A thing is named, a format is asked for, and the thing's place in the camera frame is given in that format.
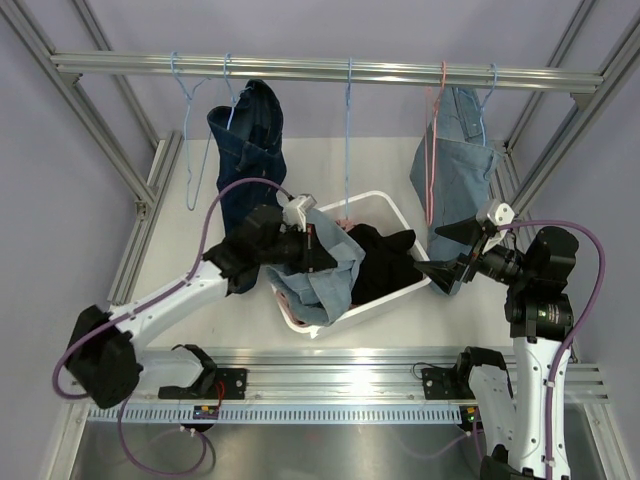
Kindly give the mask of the black skirt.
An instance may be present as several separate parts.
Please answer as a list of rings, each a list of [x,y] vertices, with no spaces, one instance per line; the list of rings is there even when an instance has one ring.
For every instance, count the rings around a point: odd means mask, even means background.
[[[424,279],[410,254],[416,241],[413,230],[383,236],[370,225],[357,224],[348,234],[365,252],[351,290],[354,306],[373,302]]]

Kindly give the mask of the pink wire hanger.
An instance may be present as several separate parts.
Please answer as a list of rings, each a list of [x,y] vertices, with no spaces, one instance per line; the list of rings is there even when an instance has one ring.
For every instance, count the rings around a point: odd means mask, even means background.
[[[425,139],[425,168],[426,168],[426,221],[427,225],[431,226],[434,219],[434,188],[435,188],[435,175],[437,165],[437,125],[438,116],[441,104],[441,98],[445,89],[447,78],[447,63],[441,62],[441,78],[437,95],[432,97],[433,89],[428,87],[426,89],[428,106],[430,107],[430,125],[431,125],[431,139]]]

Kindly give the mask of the blue hanger of light denim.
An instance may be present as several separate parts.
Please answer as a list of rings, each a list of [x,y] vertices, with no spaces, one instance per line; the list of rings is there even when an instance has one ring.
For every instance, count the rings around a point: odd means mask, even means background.
[[[344,170],[344,217],[350,220],[350,186],[351,186],[351,123],[352,123],[352,89],[353,89],[353,57],[348,59],[347,83],[345,87],[345,170]]]

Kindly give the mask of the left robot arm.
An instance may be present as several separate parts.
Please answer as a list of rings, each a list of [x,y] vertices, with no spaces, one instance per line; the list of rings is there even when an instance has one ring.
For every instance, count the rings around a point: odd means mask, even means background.
[[[239,292],[264,265],[283,264],[296,273],[335,268],[311,221],[314,205],[309,195],[282,208],[260,205],[219,244],[201,249],[184,276],[113,311],[84,309],[62,362],[83,388],[80,396],[108,409],[135,392],[155,391],[169,400],[220,395],[224,376],[200,347],[182,344],[161,355],[146,348],[191,313]]]

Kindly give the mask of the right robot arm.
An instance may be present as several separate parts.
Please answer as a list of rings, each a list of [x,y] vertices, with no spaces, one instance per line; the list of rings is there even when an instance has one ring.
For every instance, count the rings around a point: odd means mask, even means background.
[[[479,411],[467,421],[485,436],[480,478],[568,479],[562,408],[570,354],[564,342],[575,317],[564,290],[579,242],[563,228],[545,226],[521,252],[491,246],[496,230],[474,219],[449,225],[445,233],[471,251],[415,267],[444,292],[477,274],[506,285],[504,312],[517,376],[510,376],[499,351],[468,346],[451,367],[422,367],[424,396],[476,401]]]

